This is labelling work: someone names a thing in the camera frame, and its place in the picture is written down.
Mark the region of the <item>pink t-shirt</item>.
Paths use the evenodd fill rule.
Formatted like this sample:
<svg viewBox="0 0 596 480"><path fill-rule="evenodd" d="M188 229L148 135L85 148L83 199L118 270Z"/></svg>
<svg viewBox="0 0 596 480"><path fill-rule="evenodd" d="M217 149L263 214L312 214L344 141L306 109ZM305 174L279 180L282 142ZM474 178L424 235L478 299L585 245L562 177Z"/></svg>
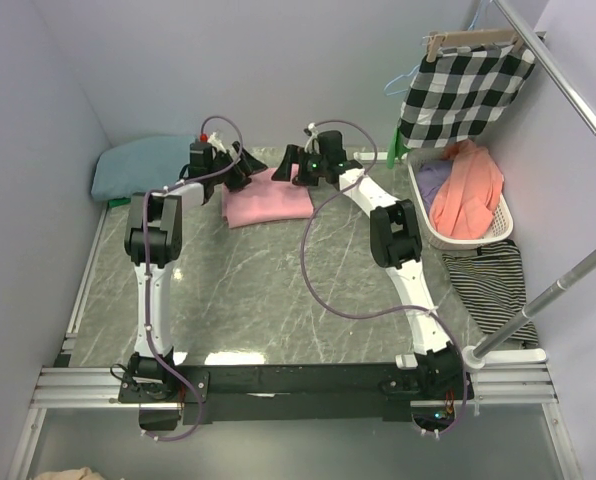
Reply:
<svg viewBox="0 0 596 480"><path fill-rule="evenodd" d="M230 229L260 223L307 219L314 206L306 187L274 181L276 168L252 175L243 190L222 187L222 217Z"/></svg>

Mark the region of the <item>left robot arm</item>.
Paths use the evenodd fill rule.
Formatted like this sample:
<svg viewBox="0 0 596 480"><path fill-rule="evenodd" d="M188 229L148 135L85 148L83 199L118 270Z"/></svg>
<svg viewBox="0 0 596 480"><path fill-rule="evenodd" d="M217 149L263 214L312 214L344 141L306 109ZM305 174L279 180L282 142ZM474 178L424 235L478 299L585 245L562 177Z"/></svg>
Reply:
<svg viewBox="0 0 596 480"><path fill-rule="evenodd" d="M147 371L142 389L154 401L171 399L178 388L172 366L170 288L176 261L182 251L183 213L205 205L214 189L223 185L238 193L252 176L267 169L239 142L234 151L215 141L190 144L189 160L172 185L131 197L124 235L124 250L133 265L138 288L137 337L130 368Z"/></svg>

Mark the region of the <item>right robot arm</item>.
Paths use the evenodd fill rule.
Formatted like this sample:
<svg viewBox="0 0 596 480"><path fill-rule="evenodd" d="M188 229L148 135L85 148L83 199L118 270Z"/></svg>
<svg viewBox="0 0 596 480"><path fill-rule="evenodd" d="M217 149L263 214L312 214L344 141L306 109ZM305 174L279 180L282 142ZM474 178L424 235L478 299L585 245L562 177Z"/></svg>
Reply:
<svg viewBox="0 0 596 480"><path fill-rule="evenodd" d="M422 238L416 209L410 200L400 200L387 193L369 175L378 160L373 152L369 166L364 167L347 156L342 133L320 132L322 124L311 123L305 129L307 143L288 145L275 181L288 182L290 170L298 167L293 183L317 186L321 179L337 187L337 192L316 207L308 218L300 240L300 269L305 285L314 300L330 313L350 320L375 319L404 312L412 332L412 354L398 355L396 364L403 370L419 370L417 387L422 395L438 399L452 386L450 372L441 364L456 365L461 373L466 366L457 339L437 314L429 292L422 264ZM323 300L313 287L307 272L306 247L314 220L320 211L339 197L351 200L369 219L369 249L375 264L384 269L401 304L368 314L339 311Z"/></svg>

